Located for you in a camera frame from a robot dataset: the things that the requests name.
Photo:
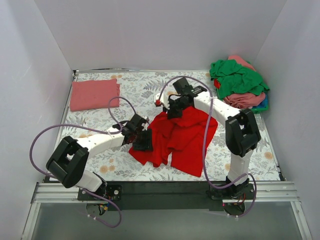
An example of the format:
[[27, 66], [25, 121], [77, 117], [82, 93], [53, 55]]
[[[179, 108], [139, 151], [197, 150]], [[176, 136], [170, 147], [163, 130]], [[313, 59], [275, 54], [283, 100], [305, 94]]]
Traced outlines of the red t shirt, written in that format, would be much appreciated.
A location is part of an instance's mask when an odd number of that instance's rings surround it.
[[153, 151], [130, 148], [129, 154], [141, 164], [153, 163], [154, 167], [168, 164], [189, 175], [200, 177], [203, 171], [203, 140], [208, 114], [190, 106], [182, 111], [182, 117], [168, 119], [161, 112], [150, 123]]

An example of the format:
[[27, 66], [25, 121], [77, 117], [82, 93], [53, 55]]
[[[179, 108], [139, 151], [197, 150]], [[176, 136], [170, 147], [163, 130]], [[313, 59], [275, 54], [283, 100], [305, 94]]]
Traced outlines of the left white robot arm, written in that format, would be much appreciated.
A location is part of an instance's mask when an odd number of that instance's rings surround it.
[[108, 183], [97, 173], [86, 170], [88, 159], [109, 149], [131, 144], [137, 151], [152, 151], [152, 130], [148, 117], [134, 114], [130, 120], [114, 124], [106, 131], [88, 137], [64, 137], [48, 162], [46, 169], [65, 188], [86, 189], [95, 200], [108, 197]]

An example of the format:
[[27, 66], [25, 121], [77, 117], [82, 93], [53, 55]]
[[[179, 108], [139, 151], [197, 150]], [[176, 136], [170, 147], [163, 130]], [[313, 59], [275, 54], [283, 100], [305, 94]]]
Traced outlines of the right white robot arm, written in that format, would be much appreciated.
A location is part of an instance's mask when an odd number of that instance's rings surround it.
[[209, 193], [214, 198], [237, 199], [246, 191], [255, 191], [249, 187], [253, 176], [249, 165], [254, 149], [261, 140], [261, 134], [254, 113], [246, 108], [234, 108], [214, 96], [203, 82], [192, 87], [189, 76], [176, 76], [170, 80], [178, 93], [175, 100], [163, 101], [163, 107], [171, 117], [181, 117], [187, 107], [194, 107], [208, 115], [208, 119], [217, 120], [225, 128], [225, 144], [230, 151], [230, 169], [223, 185], [209, 181]]

